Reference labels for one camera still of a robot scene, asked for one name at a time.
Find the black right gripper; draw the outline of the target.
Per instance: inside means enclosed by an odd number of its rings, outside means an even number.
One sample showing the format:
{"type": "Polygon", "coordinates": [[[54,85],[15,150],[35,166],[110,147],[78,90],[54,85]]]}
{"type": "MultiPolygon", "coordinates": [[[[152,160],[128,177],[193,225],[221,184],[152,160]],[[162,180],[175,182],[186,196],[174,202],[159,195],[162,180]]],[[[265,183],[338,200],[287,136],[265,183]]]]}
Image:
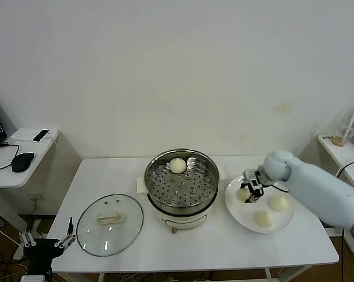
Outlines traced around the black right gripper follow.
{"type": "Polygon", "coordinates": [[[255,169],[245,170],[240,189],[249,190],[250,192],[244,203],[255,203],[258,197],[264,195],[262,183],[260,182],[260,172],[255,169]]]}

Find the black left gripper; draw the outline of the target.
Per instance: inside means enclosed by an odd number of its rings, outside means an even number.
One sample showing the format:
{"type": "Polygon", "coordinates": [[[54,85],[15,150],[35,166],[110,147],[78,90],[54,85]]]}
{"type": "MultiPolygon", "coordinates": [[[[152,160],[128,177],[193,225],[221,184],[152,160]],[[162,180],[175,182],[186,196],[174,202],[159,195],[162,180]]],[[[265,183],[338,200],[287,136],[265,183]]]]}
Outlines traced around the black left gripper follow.
{"type": "Polygon", "coordinates": [[[23,253],[29,260],[27,275],[52,275],[52,261],[60,257],[74,241],[73,217],[69,219],[66,235],[60,239],[35,239],[29,230],[20,231],[19,239],[23,253]]]}

